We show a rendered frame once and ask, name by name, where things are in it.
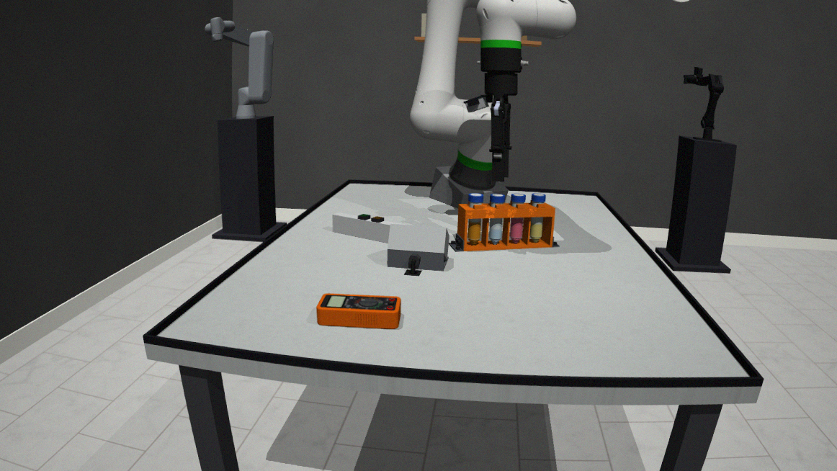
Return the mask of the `orange digital multimeter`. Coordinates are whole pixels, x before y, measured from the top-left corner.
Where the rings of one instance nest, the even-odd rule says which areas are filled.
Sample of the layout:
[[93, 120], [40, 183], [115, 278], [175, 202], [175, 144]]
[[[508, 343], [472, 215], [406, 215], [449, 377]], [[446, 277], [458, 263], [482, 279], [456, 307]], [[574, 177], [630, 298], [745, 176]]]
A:
[[401, 300], [393, 296], [324, 294], [317, 307], [317, 323], [369, 329], [397, 329]]

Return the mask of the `orange tube rack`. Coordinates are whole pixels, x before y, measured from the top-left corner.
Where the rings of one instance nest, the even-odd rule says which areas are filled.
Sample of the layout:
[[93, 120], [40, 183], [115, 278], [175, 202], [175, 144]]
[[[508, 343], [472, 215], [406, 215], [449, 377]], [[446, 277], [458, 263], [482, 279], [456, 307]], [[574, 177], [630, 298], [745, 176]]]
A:
[[[516, 207], [512, 207], [511, 204], [512, 201], [491, 207], [490, 201], [490, 204], [473, 204], [473, 208], [469, 207], [469, 201], [468, 204], [458, 204], [457, 234], [464, 240], [464, 251], [552, 247], [556, 208], [547, 203], [534, 207], [531, 200], [530, 203], [516, 204]], [[522, 239], [517, 243], [509, 240], [511, 217], [524, 218]], [[531, 217], [543, 217], [542, 237], [537, 243], [530, 239]], [[468, 219], [479, 218], [483, 219], [481, 241], [473, 246], [467, 242]], [[504, 218], [502, 241], [497, 244], [488, 241], [489, 218]]]

